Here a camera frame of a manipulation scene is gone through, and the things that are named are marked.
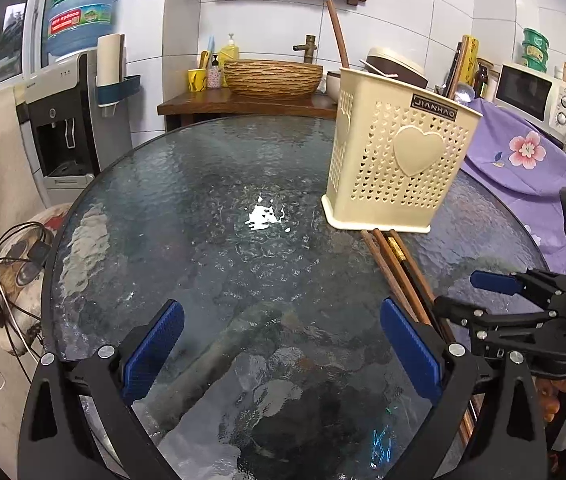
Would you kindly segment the steel spoon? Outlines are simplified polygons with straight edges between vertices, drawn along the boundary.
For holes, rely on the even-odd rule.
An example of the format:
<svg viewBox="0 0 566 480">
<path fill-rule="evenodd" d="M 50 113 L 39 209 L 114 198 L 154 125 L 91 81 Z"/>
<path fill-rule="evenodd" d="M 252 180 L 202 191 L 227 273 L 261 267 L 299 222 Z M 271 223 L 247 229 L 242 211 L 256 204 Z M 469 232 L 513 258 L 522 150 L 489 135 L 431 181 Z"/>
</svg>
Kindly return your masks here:
<svg viewBox="0 0 566 480">
<path fill-rule="evenodd" d="M 457 103 L 469 105 L 475 98 L 474 89 L 464 82 L 459 82 L 454 89 L 454 101 Z"/>
</svg>

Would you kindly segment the purple floral cloth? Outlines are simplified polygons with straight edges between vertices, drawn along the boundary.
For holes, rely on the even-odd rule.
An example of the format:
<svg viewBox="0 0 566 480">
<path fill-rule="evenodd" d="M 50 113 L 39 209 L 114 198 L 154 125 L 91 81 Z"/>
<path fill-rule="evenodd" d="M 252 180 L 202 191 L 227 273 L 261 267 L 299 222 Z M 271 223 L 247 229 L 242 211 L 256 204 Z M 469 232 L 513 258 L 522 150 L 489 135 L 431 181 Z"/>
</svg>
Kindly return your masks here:
<svg viewBox="0 0 566 480">
<path fill-rule="evenodd" d="M 483 99 L 469 104 L 482 118 L 462 168 L 497 196 L 533 237 L 550 270 L 566 274 L 560 189 L 566 154 L 523 118 Z"/>
</svg>

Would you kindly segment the cream plastic utensil holder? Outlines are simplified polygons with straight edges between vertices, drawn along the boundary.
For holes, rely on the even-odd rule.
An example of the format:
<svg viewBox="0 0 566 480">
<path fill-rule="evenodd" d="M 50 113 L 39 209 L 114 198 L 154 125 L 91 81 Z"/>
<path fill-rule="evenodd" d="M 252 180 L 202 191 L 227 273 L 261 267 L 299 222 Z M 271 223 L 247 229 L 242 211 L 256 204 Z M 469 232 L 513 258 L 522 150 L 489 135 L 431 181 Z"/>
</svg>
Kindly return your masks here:
<svg viewBox="0 0 566 480">
<path fill-rule="evenodd" d="M 321 198 L 335 229 L 430 232 L 480 113 L 396 79 L 344 68 Z"/>
</svg>

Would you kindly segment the white microwave oven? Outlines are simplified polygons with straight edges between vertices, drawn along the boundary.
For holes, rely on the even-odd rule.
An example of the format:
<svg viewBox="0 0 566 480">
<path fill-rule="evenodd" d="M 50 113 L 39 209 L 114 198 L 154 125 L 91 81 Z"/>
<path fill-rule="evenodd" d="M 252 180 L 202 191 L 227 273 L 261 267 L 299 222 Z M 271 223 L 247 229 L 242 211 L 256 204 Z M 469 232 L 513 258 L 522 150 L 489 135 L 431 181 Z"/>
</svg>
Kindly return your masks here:
<svg viewBox="0 0 566 480">
<path fill-rule="evenodd" d="M 565 81 L 520 64 L 504 63 L 492 103 L 520 115 L 556 142 L 566 141 Z"/>
</svg>

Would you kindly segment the dark glass bottle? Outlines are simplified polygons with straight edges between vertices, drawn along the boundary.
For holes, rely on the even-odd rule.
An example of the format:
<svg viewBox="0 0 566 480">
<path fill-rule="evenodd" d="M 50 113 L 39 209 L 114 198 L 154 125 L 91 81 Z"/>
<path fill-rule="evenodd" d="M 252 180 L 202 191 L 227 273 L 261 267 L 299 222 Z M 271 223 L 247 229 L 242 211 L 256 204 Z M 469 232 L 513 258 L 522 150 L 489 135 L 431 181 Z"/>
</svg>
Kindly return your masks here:
<svg viewBox="0 0 566 480">
<path fill-rule="evenodd" d="M 474 77 L 474 92 L 477 98 L 481 98 L 483 96 L 484 90 L 487 88 L 487 84 L 489 83 L 489 68 L 480 63 L 478 64 L 478 70 Z"/>
</svg>

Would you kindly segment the green stacked bowls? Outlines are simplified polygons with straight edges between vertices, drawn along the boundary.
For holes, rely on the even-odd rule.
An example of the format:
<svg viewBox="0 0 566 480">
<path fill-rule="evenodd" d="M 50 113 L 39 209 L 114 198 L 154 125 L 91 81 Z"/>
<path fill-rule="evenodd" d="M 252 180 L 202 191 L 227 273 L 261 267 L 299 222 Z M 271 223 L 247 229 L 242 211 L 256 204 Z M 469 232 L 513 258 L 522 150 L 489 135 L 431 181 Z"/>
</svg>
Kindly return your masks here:
<svg viewBox="0 0 566 480">
<path fill-rule="evenodd" d="M 549 40 L 536 29 L 524 28 L 522 41 L 522 64 L 545 73 L 549 59 Z"/>
</svg>

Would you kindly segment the yellow roll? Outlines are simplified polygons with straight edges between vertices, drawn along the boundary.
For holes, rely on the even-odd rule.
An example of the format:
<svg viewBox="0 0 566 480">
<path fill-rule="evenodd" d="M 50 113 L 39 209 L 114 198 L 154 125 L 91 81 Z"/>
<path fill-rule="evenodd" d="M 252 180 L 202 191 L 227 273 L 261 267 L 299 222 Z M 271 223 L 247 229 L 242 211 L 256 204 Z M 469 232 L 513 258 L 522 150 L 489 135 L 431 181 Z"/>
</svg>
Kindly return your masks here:
<svg viewBox="0 0 566 480">
<path fill-rule="evenodd" d="M 477 54 L 478 50 L 480 50 L 480 42 L 474 36 L 464 35 L 462 47 L 459 81 L 472 86 L 477 71 Z"/>
</svg>

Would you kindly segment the brown white rice cooker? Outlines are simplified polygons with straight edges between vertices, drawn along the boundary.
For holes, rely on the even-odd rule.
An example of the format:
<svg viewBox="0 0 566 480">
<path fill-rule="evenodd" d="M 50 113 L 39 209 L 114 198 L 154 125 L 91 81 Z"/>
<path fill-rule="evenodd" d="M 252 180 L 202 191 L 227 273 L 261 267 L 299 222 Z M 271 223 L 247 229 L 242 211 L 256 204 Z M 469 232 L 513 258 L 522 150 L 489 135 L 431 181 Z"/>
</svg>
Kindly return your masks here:
<svg viewBox="0 0 566 480">
<path fill-rule="evenodd" d="M 412 84 L 421 89 L 428 86 L 424 68 L 392 50 L 380 47 L 371 48 L 365 62 L 384 74 L 396 74 L 396 79 L 406 84 Z"/>
</svg>

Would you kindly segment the water dispenser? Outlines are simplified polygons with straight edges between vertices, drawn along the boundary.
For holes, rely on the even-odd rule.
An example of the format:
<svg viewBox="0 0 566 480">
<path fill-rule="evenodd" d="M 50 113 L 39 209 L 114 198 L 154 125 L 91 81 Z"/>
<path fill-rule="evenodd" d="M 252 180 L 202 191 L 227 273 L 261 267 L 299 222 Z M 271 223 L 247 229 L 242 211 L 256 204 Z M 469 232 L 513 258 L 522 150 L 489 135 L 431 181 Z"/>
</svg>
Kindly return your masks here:
<svg viewBox="0 0 566 480">
<path fill-rule="evenodd" d="M 132 148 L 128 104 L 97 104 L 97 54 L 68 54 L 25 81 L 17 110 L 36 187 L 48 206 L 71 203 Z"/>
</svg>

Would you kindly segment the woven basket basin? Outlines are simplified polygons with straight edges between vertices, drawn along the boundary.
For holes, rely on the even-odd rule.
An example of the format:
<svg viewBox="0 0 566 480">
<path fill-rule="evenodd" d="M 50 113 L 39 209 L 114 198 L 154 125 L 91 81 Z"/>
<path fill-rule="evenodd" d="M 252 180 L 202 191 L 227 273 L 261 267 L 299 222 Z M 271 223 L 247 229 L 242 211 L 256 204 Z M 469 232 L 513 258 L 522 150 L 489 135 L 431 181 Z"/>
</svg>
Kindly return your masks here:
<svg viewBox="0 0 566 480">
<path fill-rule="evenodd" d="M 323 76 L 323 67 L 274 60 L 228 61 L 223 66 L 223 76 L 232 92 L 290 99 L 315 92 Z"/>
</svg>

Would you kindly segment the brown wooden counter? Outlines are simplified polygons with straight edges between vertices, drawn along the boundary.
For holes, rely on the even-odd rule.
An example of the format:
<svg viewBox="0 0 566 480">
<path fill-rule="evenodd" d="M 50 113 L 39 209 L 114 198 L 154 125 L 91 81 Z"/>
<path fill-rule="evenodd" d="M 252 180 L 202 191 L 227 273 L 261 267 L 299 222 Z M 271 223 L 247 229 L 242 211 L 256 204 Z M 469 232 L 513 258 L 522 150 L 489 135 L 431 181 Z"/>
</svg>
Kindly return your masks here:
<svg viewBox="0 0 566 480">
<path fill-rule="evenodd" d="M 321 92 L 307 96 L 250 96 L 228 88 L 185 92 L 157 106 L 166 129 L 191 126 L 213 117 L 232 115 L 298 116 L 322 119 L 336 118 L 336 104 Z"/>
</svg>

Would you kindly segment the paper cup holder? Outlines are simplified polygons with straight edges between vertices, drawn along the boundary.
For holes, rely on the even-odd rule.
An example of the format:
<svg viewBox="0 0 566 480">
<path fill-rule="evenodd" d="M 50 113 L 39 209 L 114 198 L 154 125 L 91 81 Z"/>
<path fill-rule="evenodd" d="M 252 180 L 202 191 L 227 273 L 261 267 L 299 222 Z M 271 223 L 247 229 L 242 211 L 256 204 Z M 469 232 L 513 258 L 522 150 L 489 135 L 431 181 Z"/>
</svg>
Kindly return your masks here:
<svg viewBox="0 0 566 480">
<path fill-rule="evenodd" d="M 117 106 L 141 89 L 141 77 L 126 74 L 123 34 L 100 36 L 96 47 L 96 102 L 100 114 L 112 117 Z"/>
</svg>

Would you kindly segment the yellow soap dispenser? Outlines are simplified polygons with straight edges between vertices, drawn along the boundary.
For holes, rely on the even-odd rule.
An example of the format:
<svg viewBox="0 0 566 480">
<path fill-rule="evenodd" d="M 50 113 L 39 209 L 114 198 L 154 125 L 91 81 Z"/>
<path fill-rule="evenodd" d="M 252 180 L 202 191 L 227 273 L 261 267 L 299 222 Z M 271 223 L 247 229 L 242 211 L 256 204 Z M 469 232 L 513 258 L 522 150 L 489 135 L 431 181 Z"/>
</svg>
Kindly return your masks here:
<svg viewBox="0 0 566 480">
<path fill-rule="evenodd" d="M 227 85 L 227 82 L 225 81 L 225 64 L 228 62 L 238 61 L 240 59 L 240 49 L 235 43 L 233 32 L 229 33 L 227 44 L 220 48 L 217 59 L 221 70 L 222 86 L 225 87 Z"/>
</svg>

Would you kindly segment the yellow mug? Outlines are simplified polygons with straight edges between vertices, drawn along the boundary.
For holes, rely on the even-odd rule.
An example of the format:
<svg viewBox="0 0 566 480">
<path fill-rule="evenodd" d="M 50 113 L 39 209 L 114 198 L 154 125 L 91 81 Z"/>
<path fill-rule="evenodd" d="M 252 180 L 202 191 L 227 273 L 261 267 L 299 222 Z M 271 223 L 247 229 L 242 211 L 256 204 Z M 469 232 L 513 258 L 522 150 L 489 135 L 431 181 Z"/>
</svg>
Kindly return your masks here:
<svg viewBox="0 0 566 480">
<path fill-rule="evenodd" d="M 187 89 L 192 93 L 207 89 L 207 70 L 205 68 L 194 68 L 194 70 L 187 71 Z"/>
</svg>

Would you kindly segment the blue water bottle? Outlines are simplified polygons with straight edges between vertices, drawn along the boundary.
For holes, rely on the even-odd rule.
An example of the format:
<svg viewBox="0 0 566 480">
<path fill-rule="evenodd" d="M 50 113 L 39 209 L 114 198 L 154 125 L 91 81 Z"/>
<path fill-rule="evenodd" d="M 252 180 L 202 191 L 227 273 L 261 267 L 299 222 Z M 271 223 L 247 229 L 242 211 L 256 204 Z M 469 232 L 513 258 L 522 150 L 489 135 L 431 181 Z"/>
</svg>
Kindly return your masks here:
<svg viewBox="0 0 566 480">
<path fill-rule="evenodd" d="M 114 25 L 115 0 L 48 0 L 44 52 L 54 58 L 95 48 Z"/>
</svg>

